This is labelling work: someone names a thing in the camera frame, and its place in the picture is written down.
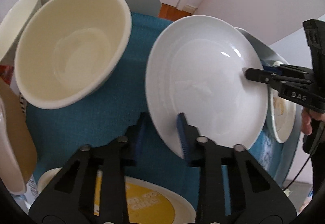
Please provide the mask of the right hand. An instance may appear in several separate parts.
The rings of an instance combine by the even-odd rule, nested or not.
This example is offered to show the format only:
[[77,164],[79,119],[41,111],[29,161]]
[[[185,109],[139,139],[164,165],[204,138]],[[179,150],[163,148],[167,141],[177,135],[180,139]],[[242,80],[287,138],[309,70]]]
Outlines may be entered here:
[[312,133],[311,121],[315,119],[316,121],[324,122],[324,114],[315,112],[313,110],[309,110],[308,108],[303,108],[301,112],[302,116],[302,124],[301,124],[301,132],[305,135],[310,135]]

